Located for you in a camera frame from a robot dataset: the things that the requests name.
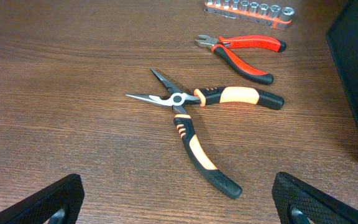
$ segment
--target wooden surface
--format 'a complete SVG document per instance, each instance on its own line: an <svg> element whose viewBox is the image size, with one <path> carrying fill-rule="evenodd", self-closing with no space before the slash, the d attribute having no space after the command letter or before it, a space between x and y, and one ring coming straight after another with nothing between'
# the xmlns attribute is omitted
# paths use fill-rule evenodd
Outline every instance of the wooden surface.
<svg viewBox="0 0 358 224"><path fill-rule="evenodd" d="M265 2L296 10L288 30L206 14L203 1L0 1L0 211L77 173L78 223L278 223L280 171L358 209L358 130L324 36L344 0ZM274 84L243 79L198 34L284 40L280 54L233 50ZM149 67L190 93L239 85L284 97L280 111L186 108L239 199L199 175L172 111L124 96L167 94Z"/></svg>

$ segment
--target wire cutter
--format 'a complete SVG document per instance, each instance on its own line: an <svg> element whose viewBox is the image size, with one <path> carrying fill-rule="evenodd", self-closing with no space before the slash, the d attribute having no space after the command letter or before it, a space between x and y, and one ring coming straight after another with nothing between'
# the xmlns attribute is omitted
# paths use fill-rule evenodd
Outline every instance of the wire cutter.
<svg viewBox="0 0 358 224"><path fill-rule="evenodd" d="M177 115L175 115L173 123L180 134L186 152L192 163L198 169L200 174L214 187L229 198L238 198L242 193L241 187L219 171L210 159L208 159L198 141L191 117L187 115L184 107L185 105L205 106L214 103L244 102L279 110L284 104L284 99L263 90L234 86L196 89L194 91L194 96L192 96L182 92L154 69L151 68L151 71L171 94L171 97L167 100L163 100L159 96L145 94L127 94L126 96L155 105L165 106L176 112Z"/></svg>
<svg viewBox="0 0 358 224"><path fill-rule="evenodd" d="M264 85L273 83L273 75L263 72L243 62L228 48L260 47L276 52L282 52L287 47L286 43L263 35L247 35L232 38L212 38L208 35L199 35L196 40L200 47L210 48L212 52L220 56L234 71L242 77Z"/></svg>

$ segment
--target orange handle grip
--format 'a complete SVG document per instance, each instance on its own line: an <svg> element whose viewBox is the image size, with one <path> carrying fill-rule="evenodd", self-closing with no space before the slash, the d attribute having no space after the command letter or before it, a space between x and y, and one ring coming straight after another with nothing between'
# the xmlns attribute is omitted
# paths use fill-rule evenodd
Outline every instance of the orange handle grip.
<svg viewBox="0 0 358 224"><path fill-rule="evenodd" d="M220 56L234 71L236 71L242 77L264 85L270 85L273 83L272 74L249 66L225 46L216 44L214 47L212 47L211 50L216 55Z"/></svg>
<svg viewBox="0 0 358 224"><path fill-rule="evenodd" d="M260 47L276 52L282 52L287 47L287 44L284 41L264 35L247 35L232 38L218 37L218 40L225 45L230 44L229 48Z"/></svg>
<svg viewBox="0 0 358 224"><path fill-rule="evenodd" d="M241 187L216 168L206 156L194 131L191 117L187 114L177 114L173 119L173 123L177 127L186 152L198 172L229 198L236 199L240 197L242 193Z"/></svg>
<svg viewBox="0 0 358 224"><path fill-rule="evenodd" d="M194 95L200 98L201 106L214 103L243 102L279 110L284 105L284 99L281 96L249 87L230 86L196 89Z"/></svg>

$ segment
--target metal socket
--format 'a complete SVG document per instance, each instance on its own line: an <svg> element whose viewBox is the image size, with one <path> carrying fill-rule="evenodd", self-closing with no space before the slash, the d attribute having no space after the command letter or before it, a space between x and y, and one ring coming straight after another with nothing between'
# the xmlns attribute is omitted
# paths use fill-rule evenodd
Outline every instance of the metal socket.
<svg viewBox="0 0 358 224"><path fill-rule="evenodd" d="M246 12L248 10L249 1L241 1L240 2L240 10Z"/></svg>
<svg viewBox="0 0 358 224"><path fill-rule="evenodd" d="M281 7L278 5L273 5L268 10L268 16L272 19L277 18L280 13Z"/></svg>
<svg viewBox="0 0 358 224"><path fill-rule="evenodd" d="M231 5L232 10L238 10L240 0L233 0L233 4Z"/></svg>
<svg viewBox="0 0 358 224"><path fill-rule="evenodd" d="M250 13L256 13L258 11L258 6L259 6L259 3L251 2L251 3L249 3L248 11Z"/></svg>
<svg viewBox="0 0 358 224"><path fill-rule="evenodd" d="M222 6L221 0L215 0L215 6L221 7Z"/></svg>
<svg viewBox="0 0 358 224"><path fill-rule="evenodd" d="M230 9L230 0L224 0L223 8L224 9Z"/></svg>
<svg viewBox="0 0 358 224"><path fill-rule="evenodd" d="M214 4L214 0L206 0L207 6L212 6Z"/></svg>
<svg viewBox="0 0 358 224"><path fill-rule="evenodd" d="M269 5L268 5L268 4L260 4L260 5L259 5L259 15L261 15L261 16L266 16L268 9L269 9Z"/></svg>
<svg viewBox="0 0 358 224"><path fill-rule="evenodd" d="M284 7L280 14L280 19L284 22L290 21L295 14L295 10L291 7Z"/></svg>

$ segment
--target socket rail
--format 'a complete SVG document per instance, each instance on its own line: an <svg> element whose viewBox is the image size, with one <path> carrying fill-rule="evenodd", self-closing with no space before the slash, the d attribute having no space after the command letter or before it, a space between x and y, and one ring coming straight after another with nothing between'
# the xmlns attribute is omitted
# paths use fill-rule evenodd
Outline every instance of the socket rail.
<svg viewBox="0 0 358 224"><path fill-rule="evenodd" d="M257 2L240 0L206 0L205 12L232 19L245 19L277 29L286 29L292 22L295 10Z"/></svg>

